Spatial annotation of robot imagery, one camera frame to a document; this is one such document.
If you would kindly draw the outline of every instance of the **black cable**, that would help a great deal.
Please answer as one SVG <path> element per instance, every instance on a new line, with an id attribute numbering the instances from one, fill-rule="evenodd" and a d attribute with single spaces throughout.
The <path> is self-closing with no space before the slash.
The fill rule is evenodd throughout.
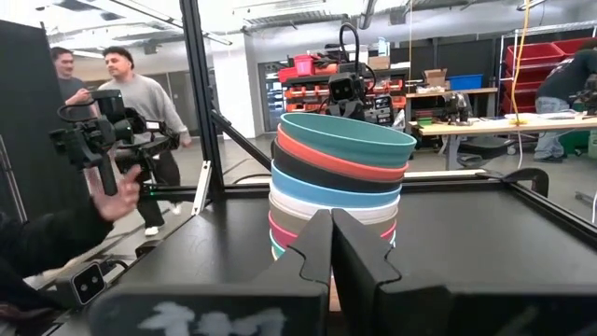
<path id="1" fill-rule="evenodd" d="M 122 260 L 109 260 L 108 261 L 109 264 L 111 265 L 120 265 L 122 268 L 124 268 L 125 270 L 129 269 L 129 265 L 127 265 L 126 262 L 122 261 Z"/>
<path id="2" fill-rule="evenodd" d="M 243 180 L 245 180 L 247 178 L 251 178 L 251 177 L 271 177 L 271 174 L 265 174 L 265 173 L 262 173 L 262 174 L 250 174 L 250 175 L 243 176 L 243 177 L 237 179 L 236 181 L 232 182 L 232 184 L 237 184 L 237 183 L 239 183 L 239 182 L 241 182 L 241 181 L 243 181 Z"/>
<path id="3" fill-rule="evenodd" d="M 358 39 L 358 32 L 356 31 L 356 28 L 354 28 L 354 26 L 352 26 L 348 22 L 343 23 L 342 26 L 340 27 L 340 49 L 346 55 L 348 55 L 348 53 L 346 52 L 346 48 L 344 47 L 344 28 L 350 29 L 353 32 L 353 34 L 354 34 L 354 43 L 355 43 L 355 47 L 354 47 L 354 52 L 355 52 L 355 56 L 354 56 L 354 73 L 358 75 L 359 74 L 359 71 L 358 71 L 358 51 L 359 51 L 359 47 L 360 47 L 359 39 Z"/>
<path id="4" fill-rule="evenodd" d="M 377 76 L 375 76 L 375 71 L 373 71 L 373 69 L 371 69 L 371 67 L 368 64 L 365 64 L 365 67 L 367 68 L 367 70 L 371 73 L 371 75 L 373 76 L 373 86 L 367 89 L 367 93 L 369 94 L 373 91 L 373 88 L 375 88 L 375 86 L 377 85 Z"/>
<path id="5" fill-rule="evenodd" d="M 317 108 L 317 113 L 321 114 L 321 109 L 324 107 L 324 105 L 329 101 L 329 97 L 327 97 L 326 99 L 324 99 L 323 102 L 321 102 L 321 104 L 319 105 L 319 108 Z"/>
<path id="6" fill-rule="evenodd" d="M 62 112 L 67 109 L 67 108 L 71 108 L 71 107 L 82 107 L 82 106 L 90 106 L 93 105 L 95 103 L 95 100 L 92 100 L 88 103 L 85 104 L 72 104 L 72 105 L 64 105 L 61 106 L 57 111 L 56 114 L 58 115 L 58 118 L 60 118 L 63 121 L 66 122 L 83 122 L 83 121 L 89 121 L 89 120 L 93 120 L 93 119 L 97 119 L 97 117 L 89 117 L 89 118 L 83 118 L 83 119 L 70 119 L 67 118 L 65 116 L 62 115 Z"/>
<path id="7" fill-rule="evenodd" d="M 539 27 L 543 25 L 543 19 L 545 19 L 545 2 L 543 3 L 543 14 L 541 14 L 541 21 L 539 22 Z"/>

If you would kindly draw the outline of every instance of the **hand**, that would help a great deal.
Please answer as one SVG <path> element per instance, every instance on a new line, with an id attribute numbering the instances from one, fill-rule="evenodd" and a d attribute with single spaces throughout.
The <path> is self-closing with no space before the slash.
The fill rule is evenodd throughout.
<path id="1" fill-rule="evenodd" d="M 116 195 L 108 196 L 100 192 L 91 196 L 97 211 L 104 220 L 110 222 L 119 220 L 137 207 L 140 187 L 135 179 L 139 174 L 141 174 L 141 167 L 135 165 L 118 182 L 118 193 Z"/>
<path id="2" fill-rule="evenodd" d="M 184 148 L 189 148 L 191 145 L 192 141 L 189 137 L 186 138 L 182 138 L 180 139 L 180 144 L 184 147 Z"/>
<path id="3" fill-rule="evenodd" d="M 91 95 L 87 89 L 79 89 L 71 99 L 74 101 L 73 104 L 84 104 L 91 99 Z"/>

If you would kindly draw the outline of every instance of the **teal bowl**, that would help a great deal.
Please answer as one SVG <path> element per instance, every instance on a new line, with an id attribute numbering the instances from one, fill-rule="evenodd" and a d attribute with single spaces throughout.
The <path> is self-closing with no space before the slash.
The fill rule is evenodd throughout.
<path id="1" fill-rule="evenodd" d="M 389 127 L 314 113 L 283 114 L 281 127 L 293 139 L 328 155 L 386 168 L 403 167 L 417 143 Z"/>

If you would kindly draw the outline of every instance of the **white wall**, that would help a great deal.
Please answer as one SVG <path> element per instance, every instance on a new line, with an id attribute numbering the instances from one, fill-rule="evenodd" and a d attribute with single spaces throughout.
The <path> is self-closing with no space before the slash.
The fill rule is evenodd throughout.
<path id="1" fill-rule="evenodd" d="M 265 132 L 265 125 L 262 113 L 262 105 L 264 103 L 261 101 L 259 69 L 257 67 L 257 54 L 255 51 L 255 46 L 253 45 L 253 38 L 251 38 L 250 36 L 244 36 L 244 45 L 244 49 L 246 52 L 247 72 L 249 76 L 249 91 L 251 92 L 251 106 L 253 109 L 253 124 L 255 126 L 255 136 L 260 136 Z"/>
<path id="2" fill-rule="evenodd" d="M 546 3 L 543 25 L 576 21 L 572 5 L 576 0 L 550 0 Z M 531 10 L 531 25 L 541 21 L 543 8 Z M 459 7 L 415 11 L 412 14 L 412 39 L 503 32 L 521 28 L 523 12 L 516 10 L 511 2 L 473 5 L 465 10 Z M 388 17 L 375 18 L 367 30 L 359 30 L 361 44 L 377 42 L 379 36 L 388 41 L 408 41 L 410 15 L 407 24 L 388 25 Z M 280 61 L 304 53 L 306 50 L 322 49 L 326 43 L 339 43 L 340 22 L 323 22 L 292 27 L 272 28 L 253 34 L 259 63 Z M 350 32 L 345 33 L 347 43 L 353 43 Z"/>
<path id="3" fill-rule="evenodd" d="M 253 116 L 260 113 L 260 109 L 254 109 L 253 101 L 258 100 L 259 95 L 252 96 L 244 35 L 229 35 L 227 39 L 233 43 L 229 47 L 212 45 L 220 112 L 239 133 L 254 138 L 256 129 Z"/>

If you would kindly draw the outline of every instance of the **gray sweatshirt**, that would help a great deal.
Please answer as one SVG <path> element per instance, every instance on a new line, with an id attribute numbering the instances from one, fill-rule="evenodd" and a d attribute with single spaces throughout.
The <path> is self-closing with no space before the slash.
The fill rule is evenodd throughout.
<path id="1" fill-rule="evenodd" d="M 189 138 L 188 129 L 174 108 L 174 103 L 161 85 L 148 77 L 134 74 L 131 81 L 116 82 L 114 79 L 100 86 L 98 90 L 120 90 L 126 107 L 132 107 L 147 120 L 165 121 L 183 141 Z M 149 133 L 138 134 L 136 141 L 149 141 Z"/>

